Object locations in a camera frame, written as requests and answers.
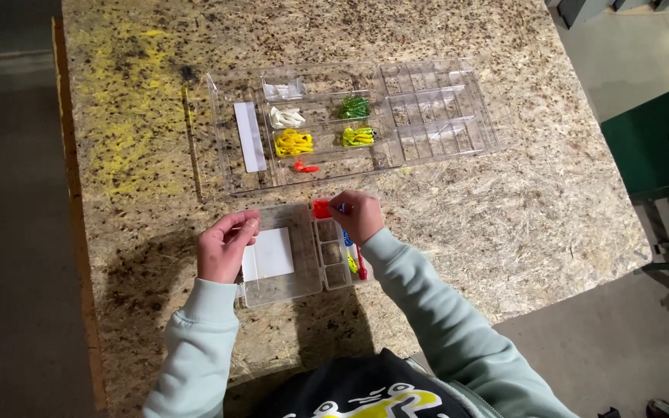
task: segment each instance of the light green sleeve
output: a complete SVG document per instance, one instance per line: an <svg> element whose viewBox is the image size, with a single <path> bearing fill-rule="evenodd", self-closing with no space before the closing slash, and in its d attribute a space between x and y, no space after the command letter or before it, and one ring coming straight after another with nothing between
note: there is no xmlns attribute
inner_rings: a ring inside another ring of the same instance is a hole
<svg viewBox="0 0 669 418"><path fill-rule="evenodd" d="M416 248L381 229L363 246L374 277L404 312L438 379L457 381L505 418L574 417L549 385Z"/></svg>
<svg viewBox="0 0 669 418"><path fill-rule="evenodd" d="M144 416L215 417L223 413L238 320L237 285L196 279L185 306L166 325L167 356L146 398Z"/></svg>

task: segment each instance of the speckled countertop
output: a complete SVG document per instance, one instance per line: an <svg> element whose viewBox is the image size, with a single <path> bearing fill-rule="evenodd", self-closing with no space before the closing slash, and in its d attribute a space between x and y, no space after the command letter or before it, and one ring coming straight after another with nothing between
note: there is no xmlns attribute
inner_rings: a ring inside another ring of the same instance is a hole
<svg viewBox="0 0 669 418"><path fill-rule="evenodd" d="M163 325L195 277L194 236L238 207L377 188L395 236L428 254L492 322L618 278L649 258L541 1L64 0L63 15L113 416L136 415L156 376ZM489 57L522 137L512 149L255 198L228 196L213 164L194 174L181 90L187 81L196 151L212 158L203 142L206 71L475 54ZM376 283L237 315L231 415L287 373L281 370L381 347L400 356L419 350Z"/></svg>

